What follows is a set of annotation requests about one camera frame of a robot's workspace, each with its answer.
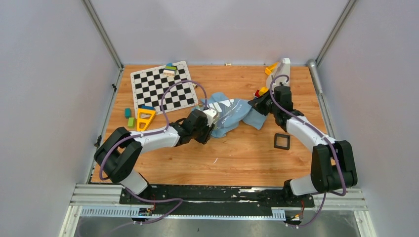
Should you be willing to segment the light blue printed t-shirt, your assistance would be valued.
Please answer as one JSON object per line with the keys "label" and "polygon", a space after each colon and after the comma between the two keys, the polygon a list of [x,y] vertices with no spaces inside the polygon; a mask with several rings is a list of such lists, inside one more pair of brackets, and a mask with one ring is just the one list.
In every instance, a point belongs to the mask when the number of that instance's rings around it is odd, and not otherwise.
{"label": "light blue printed t-shirt", "polygon": [[253,109],[247,99],[229,99],[222,92],[212,94],[208,98],[208,106],[218,112],[218,119],[211,134],[213,138],[225,137],[229,131],[237,128],[241,121],[260,130],[267,119],[267,116]]}

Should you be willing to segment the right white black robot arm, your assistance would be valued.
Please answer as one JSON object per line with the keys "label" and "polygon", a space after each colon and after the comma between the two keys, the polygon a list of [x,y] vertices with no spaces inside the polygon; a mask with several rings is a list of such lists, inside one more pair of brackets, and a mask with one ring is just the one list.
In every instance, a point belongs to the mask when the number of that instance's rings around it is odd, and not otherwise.
{"label": "right white black robot arm", "polygon": [[358,183],[356,166],[351,144],[338,141],[311,124],[302,112],[294,109],[290,87],[280,85],[248,104],[258,113],[272,114],[275,123],[285,132],[297,138],[312,154],[310,174],[291,179],[289,188],[282,192],[283,202],[295,206],[302,195],[314,193],[334,193]]}

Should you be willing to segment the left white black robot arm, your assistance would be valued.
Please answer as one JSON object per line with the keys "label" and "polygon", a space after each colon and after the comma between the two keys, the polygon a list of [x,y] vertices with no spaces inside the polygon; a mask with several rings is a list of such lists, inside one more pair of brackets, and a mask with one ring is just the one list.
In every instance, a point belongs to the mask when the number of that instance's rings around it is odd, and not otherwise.
{"label": "left white black robot arm", "polygon": [[149,182],[134,166],[140,155],[161,148],[178,147],[195,140],[206,144],[215,128],[218,112],[215,109],[193,110],[187,118],[172,122],[168,127],[146,132],[130,132],[117,128],[98,148],[94,159],[112,183],[119,183],[132,191],[139,204],[151,199]]}

